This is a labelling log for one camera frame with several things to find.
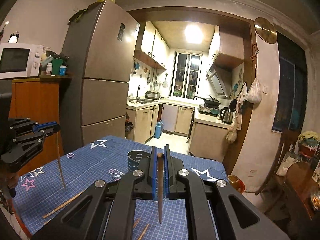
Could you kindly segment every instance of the electric kettle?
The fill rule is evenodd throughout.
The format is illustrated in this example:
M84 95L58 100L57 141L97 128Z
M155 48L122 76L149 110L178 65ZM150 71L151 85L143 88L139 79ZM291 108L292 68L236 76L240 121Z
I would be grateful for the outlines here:
M231 112L229 107L221 108L220 118L222 122L231 124L232 118L233 118L233 112Z

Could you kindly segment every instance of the metal screw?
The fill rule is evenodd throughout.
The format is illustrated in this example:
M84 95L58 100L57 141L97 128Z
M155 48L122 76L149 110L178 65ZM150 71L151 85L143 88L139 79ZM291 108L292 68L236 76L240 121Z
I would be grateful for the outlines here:
M143 174L143 171L141 170L135 170L132 172L132 174L136 177L140 177Z
M219 187L225 187L227 185L226 181L223 179L218 179L216 183Z
M94 185L95 185L96 187L103 187L103 186L105 185L105 182L104 182L104 180L99 179L99 180L97 180L97 181L94 183Z
M189 174L189 171L186 170L186 169L182 169L182 170L179 171L179 174L180 174L181 176L187 176L187 175Z

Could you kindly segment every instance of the blue tablecloth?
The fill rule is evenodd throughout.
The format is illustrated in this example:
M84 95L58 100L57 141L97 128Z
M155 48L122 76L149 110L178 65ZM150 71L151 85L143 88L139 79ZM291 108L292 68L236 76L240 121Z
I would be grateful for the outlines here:
M57 160L21 176L13 200L30 233L34 234L58 212L46 219L42 218L43 215L85 190L97 179L106 182L120 179L128 171L127 153L132 150L151 152L151 146L107 136L63 156L61 165L66 188L62 185ZM163 149L158 148L158 152L163 152ZM174 152L171 155L181 159L186 169L196 172L202 179L227 179L220 162ZM137 200L137 218L141 220L133 230L132 239L137 239L148 223L150 225L144 239L188 239L184 200L164 200L161 224L157 203Z

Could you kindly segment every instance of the range hood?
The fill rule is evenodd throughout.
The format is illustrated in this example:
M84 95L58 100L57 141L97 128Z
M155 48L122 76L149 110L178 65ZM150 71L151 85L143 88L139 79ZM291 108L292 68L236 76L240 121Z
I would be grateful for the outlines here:
M218 96L231 96L231 72L212 64L207 72L207 79L214 87Z

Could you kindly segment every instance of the faucet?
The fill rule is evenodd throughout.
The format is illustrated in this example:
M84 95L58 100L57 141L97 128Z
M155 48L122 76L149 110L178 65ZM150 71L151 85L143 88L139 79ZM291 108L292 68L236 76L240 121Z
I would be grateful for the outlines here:
M140 86L138 86L138 90L137 90L137 97L136 97L136 99L140 99L140 97L138 97L139 89L140 89Z

